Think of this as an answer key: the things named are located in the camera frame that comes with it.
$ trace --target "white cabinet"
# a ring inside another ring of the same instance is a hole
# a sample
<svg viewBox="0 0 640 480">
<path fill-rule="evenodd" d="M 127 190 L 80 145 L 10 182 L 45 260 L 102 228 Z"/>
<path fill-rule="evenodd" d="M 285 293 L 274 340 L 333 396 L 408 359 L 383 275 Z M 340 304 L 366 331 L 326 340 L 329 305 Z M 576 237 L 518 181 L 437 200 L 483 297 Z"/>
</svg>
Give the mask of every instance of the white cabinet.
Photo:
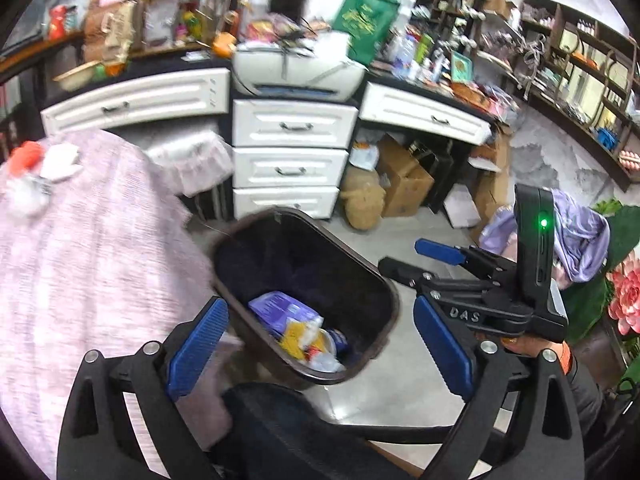
<svg viewBox="0 0 640 480">
<path fill-rule="evenodd" d="M 234 148 L 234 187 L 338 186 L 346 150 Z"/>
<path fill-rule="evenodd" d="M 338 197 L 338 188 L 263 187 L 234 189 L 234 213 L 237 218 L 272 206 L 294 207 L 312 218 L 329 218 Z"/>
<path fill-rule="evenodd" d="M 358 109 L 318 102 L 234 102 L 234 146 L 348 146 Z"/>
<path fill-rule="evenodd" d="M 141 77 L 85 92 L 41 112 L 48 136 L 228 112 L 229 70 L 207 68 Z"/>
<path fill-rule="evenodd" d="M 423 130 L 478 146 L 491 134 L 490 124 L 472 114 L 376 83 L 367 83 L 360 118 Z"/>
</svg>

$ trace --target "bag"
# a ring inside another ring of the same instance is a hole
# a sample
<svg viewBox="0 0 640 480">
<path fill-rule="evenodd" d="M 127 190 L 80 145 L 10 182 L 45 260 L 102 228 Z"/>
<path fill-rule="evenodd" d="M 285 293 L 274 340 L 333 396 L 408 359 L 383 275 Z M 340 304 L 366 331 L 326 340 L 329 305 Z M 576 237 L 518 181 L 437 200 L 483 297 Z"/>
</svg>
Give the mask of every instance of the bag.
<svg viewBox="0 0 640 480">
<path fill-rule="evenodd" d="M 398 15 L 398 0 L 344 0 L 334 30 L 351 35 L 349 58 L 368 65 L 385 41 Z"/>
<path fill-rule="evenodd" d="M 625 383 L 631 387 L 623 390 Z M 604 430 L 596 442 L 585 441 L 585 478 L 633 478 L 640 467 L 640 384 L 622 379 L 603 410 Z"/>
<path fill-rule="evenodd" d="M 142 47 L 146 0 L 94 6 L 84 20 L 84 61 L 126 60 Z"/>
</svg>

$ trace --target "purple cloth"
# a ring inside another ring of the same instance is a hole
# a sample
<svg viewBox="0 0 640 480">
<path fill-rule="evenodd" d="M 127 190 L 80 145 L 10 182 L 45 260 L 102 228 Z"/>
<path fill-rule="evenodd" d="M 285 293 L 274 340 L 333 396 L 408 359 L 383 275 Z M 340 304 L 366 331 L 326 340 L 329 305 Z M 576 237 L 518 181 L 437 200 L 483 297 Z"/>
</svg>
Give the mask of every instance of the purple cloth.
<svg viewBox="0 0 640 480">
<path fill-rule="evenodd" d="M 556 218 L 554 253 L 572 282 L 593 278 L 609 249 L 609 224 L 594 210 L 579 205 L 567 193 L 552 190 Z M 482 230 L 480 247 L 501 254 L 511 233 L 517 230 L 513 209 L 498 209 Z"/>
</svg>

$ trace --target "garbage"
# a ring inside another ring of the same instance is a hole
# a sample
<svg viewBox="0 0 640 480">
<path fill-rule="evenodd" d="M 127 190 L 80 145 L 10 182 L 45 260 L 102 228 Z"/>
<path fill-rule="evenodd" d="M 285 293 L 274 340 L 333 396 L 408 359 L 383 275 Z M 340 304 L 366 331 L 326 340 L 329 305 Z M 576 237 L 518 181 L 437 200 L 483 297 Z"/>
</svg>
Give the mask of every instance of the garbage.
<svg viewBox="0 0 640 480">
<path fill-rule="evenodd" d="M 316 372 L 336 373 L 344 370 L 344 365 L 327 353 L 314 355 L 306 365 Z"/>
<path fill-rule="evenodd" d="M 280 291 L 251 300 L 249 307 L 280 347 L 300 363 L 318 372 L 345 369 L 336 356 L 348 348 L 347 339 L 339 330 L 322 329 L 324 319 L 312 308 Z"/>
<path fill-rule="evenodd" d="M 317 317 L 308 322 L 287 319 L 287 328 L 280 340 L 280 346 L 293 358 L 304 361 L 305 351 L 313 346 L 320 352 L 326 351 L 326 346 L 320 335 L 322 318 Z"/>
<path fill-rule="evenodd" d="M 322 319 L 312 308 L 279 291 L 267 292 L 251 300 L 249 308 L 256 313 L 268 332 L 278 340 L 287 328 L 287 319 L 296 321 L 311 321 L 318 317 Z"/>
</svg>

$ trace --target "trash bin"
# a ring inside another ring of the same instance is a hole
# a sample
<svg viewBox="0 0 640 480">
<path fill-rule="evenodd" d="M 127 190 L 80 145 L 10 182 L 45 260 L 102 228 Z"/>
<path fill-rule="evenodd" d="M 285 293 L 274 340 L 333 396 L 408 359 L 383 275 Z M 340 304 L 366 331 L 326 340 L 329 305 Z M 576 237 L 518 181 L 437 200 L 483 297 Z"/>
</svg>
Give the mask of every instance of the trash bin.
<svg viewBox="0 0 640 480">
<path fill-rule="evenodd" d="M 399 313 L 394 286 L 309 216 L 276 207 L 245 216 L 226 232 L 209 253 L 213 287 L 228 303 L 237 334 L 278 380 L 298 389 L 341 383 L 384 348 Z M 263 328 L 248 303 L 274 290 L 302 301 L 324 317 L 324 328 L 346 336 L 343 371 L 306 367 Z"/>
</svg>

